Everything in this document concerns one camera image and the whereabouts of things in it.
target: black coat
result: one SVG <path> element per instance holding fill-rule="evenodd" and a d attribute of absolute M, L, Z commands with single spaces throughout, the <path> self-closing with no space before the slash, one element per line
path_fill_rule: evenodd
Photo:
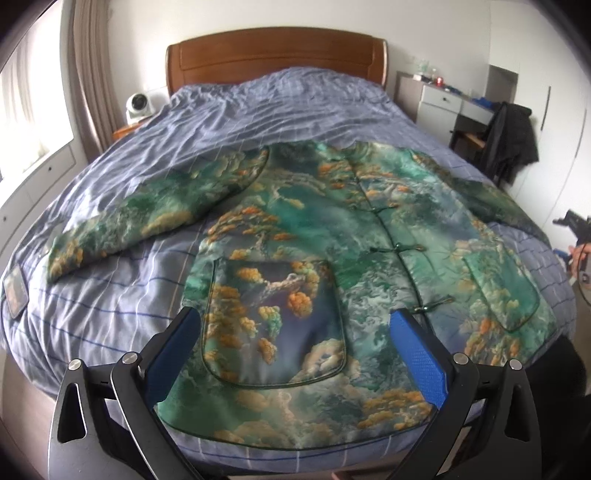
<path fill-rule="evenodd" d="M 517 170 L 539 161 L 531 110 L 503 102 L 492 117 L 484 134 L 486 147 L 478 167 L 497 185 L 511 182 Z"/>

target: white wardrobe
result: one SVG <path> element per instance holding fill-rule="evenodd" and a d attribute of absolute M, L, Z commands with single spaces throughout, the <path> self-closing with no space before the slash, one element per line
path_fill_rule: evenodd
<path fill-rule="evenodd" d="M 506 190 L 542 227 L 553 247 L 574 236 L 552 220 L 573 209 L 591 215 L 591 85 L 554 27 L 526 3 L 491 2 L 490 64 L 518 73 L 515 103 L 532 109 L 540 162 Z"/>

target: bed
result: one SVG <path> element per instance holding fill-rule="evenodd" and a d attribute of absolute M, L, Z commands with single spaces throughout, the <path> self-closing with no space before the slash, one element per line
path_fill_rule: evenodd
<path fill-rule="evenodd" d="M 318 28 L 260 28 L 208 35 L 167 51 L 171 102 L 110 147 L 48 207 L 16 248 L 30 297 L 12 319 L 0 297 L 1 343 L 38 388 L 56 396 L 67 363 L 115 362 L 139 351 L 178 312 L 199 250 L 198 223 L 142 242 L 49 285 L 45 245 L 112 208 L 143 182 L 188 171 L 197 157 L 215 161 L 232 150 L 314 139 L 336 146 L 378 141 L 432 156 L 454 176 L 488 182 L 421 132 L 384 91 L 385 42 Z M 572 336 L 574 294 L 551 249 L 498 223 L 489 227 L 530 270 L 552 308 L 558 332 Z M 268 472 L 305 472 L 383 458 L 412 445 L 421 429 L 301 452 L 213 442 L 170 429 L 194 462 Z"/>

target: person's hand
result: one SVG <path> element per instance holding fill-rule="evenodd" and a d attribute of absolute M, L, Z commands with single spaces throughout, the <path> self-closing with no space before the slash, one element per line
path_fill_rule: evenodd
<path fill-rule="evenodd" d="M 570 272 L 574 278 L 579 277 L 579 264 L 591 253 L 591 244 L 583 244 L 578 247 L 569 247 L 569 252 L 573 256 L 570 264 Z"/>

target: security camera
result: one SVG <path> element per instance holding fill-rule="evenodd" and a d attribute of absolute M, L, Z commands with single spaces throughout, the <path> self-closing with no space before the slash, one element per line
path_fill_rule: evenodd
<path fill-rule="evenodd" d="M 136 124 L 137 122 L 151 116 L 154 112 L 150 105 L 150 100 L 143 93 L 134 93 L 127 99 L 125 104 L 127 109 L 127 123 L 128 125 Z"/>

